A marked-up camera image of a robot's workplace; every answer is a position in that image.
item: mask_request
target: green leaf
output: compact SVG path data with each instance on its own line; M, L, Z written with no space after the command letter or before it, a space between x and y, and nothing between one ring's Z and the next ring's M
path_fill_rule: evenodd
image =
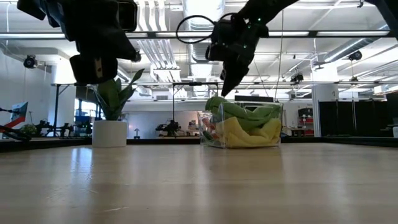
M113 79L99 84L98 93L111 110L115 110L119 106L119 92L116 82Z
M104 99L102 99L102 97L100 96L100 94L98 94L96 91L94 91L95 93L95 97L97 99L97 102L101 105L101 109L104 112L105 118L108 121L112 121L111 117L114 113L114 111L111 110L111 108L108 106L108 104L104 101Z
M122 81L120 80L120 78L118 78L116 81L116 88L118 89L118 92L122 91Z
M129 91L129 90L132 90L132 84L133 84L135 81L137 81L137 80L141 77L143 71L144 71L144 69L139 70L139 71L135 74L135 76L134 76L134 78L131 80L131 82L128 84L128 86L125 87L124 90L122 90L121 92L119 92L119 101L120 101L120 104L121 104L121 102L123 102L123 101L127 101L127 100L132 96L132 94L129 95L129 94L130 94L130 91Z
M139 70L139 71L134 75L134 78L132 78L131 83L134 83L135 81L137 81L138 79L140 79L141 76L142 76L142 73L144 72L144 70L145 70L144 68L141 69L141 70Z

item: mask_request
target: white column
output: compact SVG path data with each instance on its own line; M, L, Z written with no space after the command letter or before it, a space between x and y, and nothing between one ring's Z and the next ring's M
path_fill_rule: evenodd
M334 63L322 65L323 69L312 72L312 80L315 82L338 81L337 68ZM338 100L338 85L314 85L312 86L313 127L315 137L321 137L319 102Z
M73 76L72 68L67 60L58 63L52 68L53 82L56 84L75 83L76 80ZM50 89L50 106L48 121L51 125L54 124L55 116L55 97L57 95L57 87L52 86ZM63 126L64 123L73 124L75 116L75 98L76 87L69 86L58 97L58 115L57 126Z

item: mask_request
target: transparent container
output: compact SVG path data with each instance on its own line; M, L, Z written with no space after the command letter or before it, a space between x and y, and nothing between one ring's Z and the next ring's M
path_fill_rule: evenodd
M225 149L280 145L282 103L227 101L208 109L198 112L203 145Z

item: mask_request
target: green towel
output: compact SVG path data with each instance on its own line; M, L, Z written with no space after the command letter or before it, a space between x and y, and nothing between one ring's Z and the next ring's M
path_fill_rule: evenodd
M263 126L271 118L279 118L281 106L269 104L265 107L258 107L254 111L249 111L235 103L227 102L222 97L215 96L208 99L205 109L211 111L213 116L219 121L221 121L223 113L224 119L236 117L242 129L250 131L253 128Z

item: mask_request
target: ceiling duct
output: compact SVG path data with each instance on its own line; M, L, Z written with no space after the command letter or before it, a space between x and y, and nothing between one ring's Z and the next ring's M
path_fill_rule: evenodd
M382 24L378 24L377 26L372 27L371 30L389 30L389 26L383 22ZM370 37L370 38L361 38L361 39L352 39L347 41L345 44L337 47L336 49L332 50L331 52L323 55L318 56L318 61L314 62L316 65L323 65L325 63L335 62L343 57L349 56L352 53L355 53L359 49L368 46L369 44L379 40L380 37ZM304 68L310 66L312 60L316 58L316 54L309 55L305 60L302 60L298 64L294 65L289 72L293 70L301 71Z
M378 25L374 27L377 30L389 30L389 26L385 23L383 25ZM318 58L319 62L335 62L343 57L351 55L352 53L357 52L359 49L368 46L369 44L377 41L380 37L371 37L371 38L362 38L362 39L353 39L345 44L337 47L335 50L323 55L322 57Z
M203 15L217 21L223 14L225 8L225 0L183 0L183 13L184 17L192 15ZM213 24L202 18L193 18L187 21L187 30L190 31L212 31ZM207 43L192 44L190 49L190 71L194 79L209 78L213 66L211 64L195 64L208 62L205 58ZM207 86L195 86L193 91L200 97L205 97L208 90Z

